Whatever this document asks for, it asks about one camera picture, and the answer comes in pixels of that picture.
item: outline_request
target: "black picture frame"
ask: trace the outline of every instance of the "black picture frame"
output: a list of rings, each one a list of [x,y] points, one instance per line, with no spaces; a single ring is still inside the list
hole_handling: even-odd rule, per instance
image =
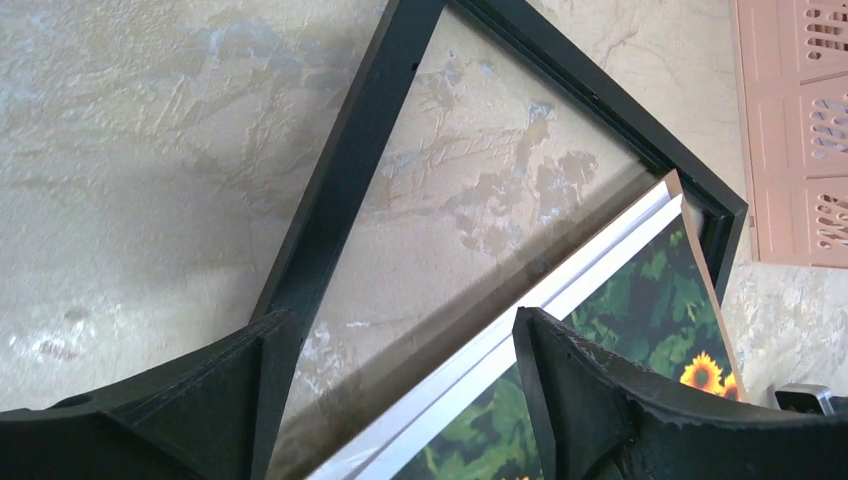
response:
[[[288,309],[309,333],[441,16],[450,6],[617,134],[650,171],[677,169],[703,213],[700,243],[724,297],[747,204],[524,0],[390,0],[295,212],[253,318]]]

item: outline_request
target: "textured wall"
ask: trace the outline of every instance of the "textured wall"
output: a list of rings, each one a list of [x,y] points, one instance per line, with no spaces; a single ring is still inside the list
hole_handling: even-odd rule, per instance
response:
[[[744,190],[725,2],[532,3]],[[382,9],[4,2],[0,408],[45,407],[245,324]],[[648,182],[443,15],[304,348],[272,476],[349,439]],[[848,390],[833,293],[848,276],[747,251],[724,310],[752,397],[799,378]]]

